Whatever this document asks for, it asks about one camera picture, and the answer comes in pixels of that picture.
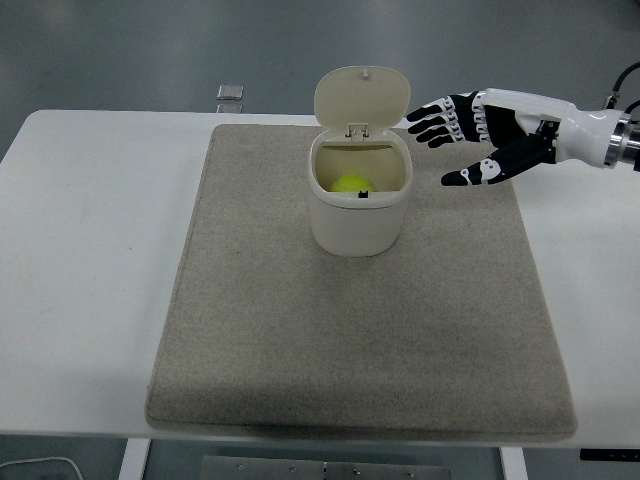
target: open lid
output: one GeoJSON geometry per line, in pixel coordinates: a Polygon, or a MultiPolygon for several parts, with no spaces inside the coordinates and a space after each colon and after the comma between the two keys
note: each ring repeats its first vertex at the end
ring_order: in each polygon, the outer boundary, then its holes
{"type": "Polygon", "coordinates": [[[326,74],[316,87],[314,111],[330,130],[349,124],[386,130],[404,117],[411,89],[402,74],[385,67],[344,67],[326,74]]]}

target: cable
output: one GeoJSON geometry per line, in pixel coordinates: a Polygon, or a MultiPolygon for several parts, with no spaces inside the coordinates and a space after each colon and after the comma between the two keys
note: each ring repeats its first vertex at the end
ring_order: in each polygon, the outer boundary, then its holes
{"type": "Polygon", "coordinates": [[[616,83],[613,86],[613,91],[618,92],[620,90],[620,87],[622,86],[622,82],[624,82],[624,79],[627,78],[627,75],[638,68],[640,68],[640,62],[634,63],[633,65],[627,67],[627,69],[620,74],[618,80],[616,80],[616,83]]]}
{"type": "Polygon", "coordinates": [[[8,467],[10,465],[22,465],[25,463],[39,463],[39,462],[51,462],[51,461],[69,462],[73,467],[73,469],[76,471],[78,478],[80,480],[84,480],[82,474],[80,473],[80,469],[78,468],[78,465],[76,465],[76,463],[73,460],[67,457],[44,457],[44,458],[29,458],[27,460],[13,460],[11,462],[0,464],[0,468],[8,467]]]}
{"type": "Polygon", "coordinates": [[[627,109],[624,111],[624,113],[631,113],[635,108],[638,108],[638,107],[640,107],[640,100],[636,100],[631,105],[629,105],[627,109]]]}
{"type": "Polygon", "coordinates": [[[624,72],[620,74],[620,76],[618,77],[618,80],[616,80],[616,83],[613,85],[613,90],[611,90],[611,93],[607,96],[605,108],[609,109],[609,108],[614,108],[616,106],[616,103],[618,103],[618,98],[620,97],[618,92],[620,91],[622,82],[624,82],[624,79],[627,78],[627,75],[629,75],[631,72],[633,72],[638,68],[640,68],[640,62],[636,62],[633,65],[628,66],[624,70],[624,72]]]}

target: metal plate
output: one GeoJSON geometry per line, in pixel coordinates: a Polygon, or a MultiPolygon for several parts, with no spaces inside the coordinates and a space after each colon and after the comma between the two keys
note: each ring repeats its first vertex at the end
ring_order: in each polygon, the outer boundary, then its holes
{"type": "Polygon", "coordinates": [[[228,85],[223,83],[218,88],[218,100],[240,100],[242,98],[242,85],[228,85]]]}
{"type": "Polygon", "coordinates": [[[246,457],[202,459],[200,480],[450,480],[445,467],[246,457]]]}
{"type": "Polygon", "coordinates": [[[242,104],[220,103],[218,104],[216,113],[242,113],[242,104]]]}
{"type": "Polygon", "coordinates": [[[310,460],[205,456],[200,480],[323,480],[324,466],[310,460]]]}
{"type": "Polygon", "coordinates": [[[449,469],[419,465],[327,463],[326,480],[450,480],[449,469]]]}

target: beige mat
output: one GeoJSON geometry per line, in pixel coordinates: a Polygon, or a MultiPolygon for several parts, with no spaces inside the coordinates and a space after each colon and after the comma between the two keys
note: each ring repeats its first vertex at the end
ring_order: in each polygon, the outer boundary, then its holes
{"type": "Polygon", "coordinates": [[[576,428],[509,182],[441,187],[490,151],[406,132],[416,191],[386,252],[313,240],[319,128],[212,136],[147,400],[157,428],[337,438],[546,440],[576,428]]]}

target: white cord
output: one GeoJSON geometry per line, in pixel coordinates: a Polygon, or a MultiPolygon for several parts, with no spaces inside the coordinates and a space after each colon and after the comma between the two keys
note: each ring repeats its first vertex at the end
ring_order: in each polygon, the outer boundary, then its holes
{"type": "Polygon", "coordinates": [[[76,471],[78,478],[80,480],[84,480],[82,474],[80,473],[80,469],[78,468],[76,463],[70,458],[66,458],[66,457],[45,457],[45,458],[29,458],[27,460],[13,460],[11,462],[0,464],[0,468],[8,467],[10,465],[21,465],[24,463],[38,463],[38,462],[51,462],[51,461],[69,462],[73,467],[73,469],[76,471]]]}

